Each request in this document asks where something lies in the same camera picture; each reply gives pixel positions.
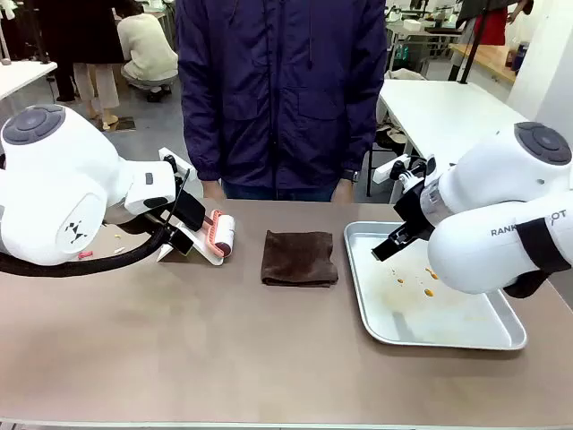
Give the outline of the person right hand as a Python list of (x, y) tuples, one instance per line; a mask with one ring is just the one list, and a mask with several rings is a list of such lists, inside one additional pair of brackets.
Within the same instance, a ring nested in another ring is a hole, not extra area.
[(203, 197), (211, 200), (222, 201), (225, 200), (226, 194), (219, 180), (217, 181), (202, 181)]

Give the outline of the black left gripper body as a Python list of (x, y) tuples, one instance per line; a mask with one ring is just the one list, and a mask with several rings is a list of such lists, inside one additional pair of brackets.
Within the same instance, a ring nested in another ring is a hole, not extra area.
[(161, 229), (164, 230), (168, 236), (172, 236), (175, 233), (175, 228), (170, 223), (170, 219), (174, 208), (174, 204), (168, 204), (142, 214), (144, 231), (152, 235)]

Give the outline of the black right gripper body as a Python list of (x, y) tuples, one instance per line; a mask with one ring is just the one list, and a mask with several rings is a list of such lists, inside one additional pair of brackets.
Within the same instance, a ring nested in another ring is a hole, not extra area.
[(437, 186), (437, 181), (432, 181), (428, 185), (420, 182), (402, 194), (393, 209), (403, 220), (403, 224), (392, 233), (392, 236), (429, 237), (431, 235), (435, 229), (430, 221), (434, 206), (431, 192), (436, 191)]

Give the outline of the person left hand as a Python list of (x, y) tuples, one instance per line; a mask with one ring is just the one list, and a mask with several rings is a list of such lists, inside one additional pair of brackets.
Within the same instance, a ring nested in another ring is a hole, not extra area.
[(354, 202), (354, 182), (341, 178), (331, 196), (333, 203), (350, 204)]

